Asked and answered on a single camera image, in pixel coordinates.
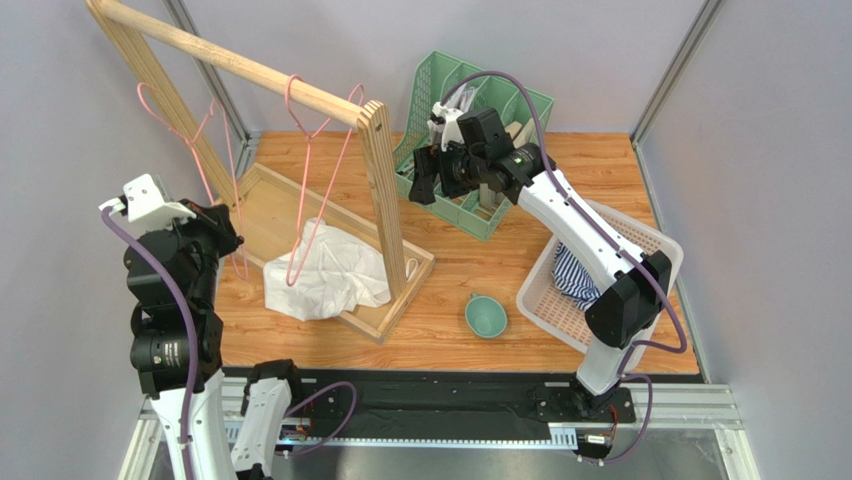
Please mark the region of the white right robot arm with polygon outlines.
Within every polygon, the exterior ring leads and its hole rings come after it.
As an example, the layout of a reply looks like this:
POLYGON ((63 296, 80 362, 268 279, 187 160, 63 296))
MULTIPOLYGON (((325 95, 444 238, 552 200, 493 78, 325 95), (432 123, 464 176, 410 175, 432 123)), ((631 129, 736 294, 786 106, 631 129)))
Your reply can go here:
POLYGON ((571 189, 544 146, 514 144, 495 109, 436 103, 427 124, 440 138, 413 152, 410 201, 429 205, 436 189, 456 198, 485 184, 544 224, 588 274, 598 292, 584 312, 592 341, 569 398, 583 416, 601 412, 667 302, 671 259, 621 236, 571 189))

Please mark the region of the blue white striped tank top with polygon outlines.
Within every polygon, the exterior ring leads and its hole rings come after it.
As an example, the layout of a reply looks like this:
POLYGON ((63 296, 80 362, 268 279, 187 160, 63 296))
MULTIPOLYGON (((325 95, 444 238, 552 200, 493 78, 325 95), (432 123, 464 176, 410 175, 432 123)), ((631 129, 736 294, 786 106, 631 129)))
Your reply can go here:
POLYGON ((591 275, 561 242, 554 256, 551 276, 555 288, 581 311, 587 311, 601 296, 591 275))

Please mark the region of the pink wire hanger with white top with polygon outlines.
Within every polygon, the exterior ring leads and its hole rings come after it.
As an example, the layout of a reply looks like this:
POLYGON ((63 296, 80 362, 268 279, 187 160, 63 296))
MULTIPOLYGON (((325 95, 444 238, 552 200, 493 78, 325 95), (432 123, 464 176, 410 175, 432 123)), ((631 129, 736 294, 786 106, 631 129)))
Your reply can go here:
POLYGON ((208 200, 211 204, 214 203, 213 191, 216 190, 218 193, 220 193, 222 188, 211 186, 211 183, 208 180, 207 175, 206 175, 207 171, 205 170, 204 163, 201 160, 201 155, 200 155, 199 150, 198 150, 198 143, 202 139, 202 137, 205 133, 205 128, 206 128, 207 124, 214 118, 219 117, 221 119, 221 124, 223 126, 223 133, 224 133, 225 142, 226 142, 226 151, 227 151, 227 159, 228 159, 227 167, 228 167, 228 169, 224 170, 224 164, 221 160, 216 160, 215 165, 217 167, 219 167, 220 170, 223 173, 227 172, 228 175, 229 175, 230 186, 227 187, 226 190, 227 190, 228 193, 231 193, 232 196, 231 196, 231 200, 227 201, 227 204, 229 205, 229 208, 231 209, 231 211, 236 214, 236 220, 237 220, 237 226, 235 227, 236 232, 238 234, 242 234, 243 230, 244 230, 244 217, 243 217, 242 207, 241 207, 241 203, 240 203, 241 197, 240 197, 238 181, 237 181, 237 176, 236 176, 236 162, 235 162, 235 159, 234 159, 234 151, 233 151, 232 144, 231 144, 231 136, 230 136, 231 130, 230 130, 228 119, 226 118, 226 111, 225 111, 223 103, 220 100, 216 99, 215 97, 212 97, 209 104, 208 104, 207 110, 206 110, 204 116, 202 117, 202 119, 200 121, 200 124, 196 127, 195 133, 192 136, 188 136, 188 135, 185 135, 183 133, 180 133, 178 131, 178 129, 172 123, 165 120, 159 114, 154 112, 154 110, 152 109, 152 107, 148 103, 145 91, 150 92, 150 93, 154 93, 154 92, 157 92, 158 89, 156 87, 148 84, 147 82, 139 82, 136 86, 136 95, 138 97, 140 104, 145 109, 145 111, 149 115, 151 115, 154 119, 156 119, 159 123, 164 125, 170 133, 177 136, 185 144, 185 146, 189 149, 189 151, 190 151, 190 153, 193 157, 193 160, 195 162, 195 165, 196 165, 198 174, 200 176, 200 179, 202 181, 202 184, 204 185, 204 189, 205 189, 205 192, 207 194, 208 200))

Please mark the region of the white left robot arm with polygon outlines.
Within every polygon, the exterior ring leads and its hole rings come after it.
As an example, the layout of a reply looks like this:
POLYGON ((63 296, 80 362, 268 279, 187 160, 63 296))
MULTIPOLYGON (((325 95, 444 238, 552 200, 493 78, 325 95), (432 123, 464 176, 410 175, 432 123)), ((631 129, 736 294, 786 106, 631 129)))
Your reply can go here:
POLYGON ((293 361, 255 365, 246 379, 242 427, 230 443, 224 425, 221 340, 214 310, 221 260, 244 242, 219 204, 178 202, 163 226, 124 254, 131 314, 130 363, 161 426, 177 479, 269 479, 282 421, 300 389, 293 361))

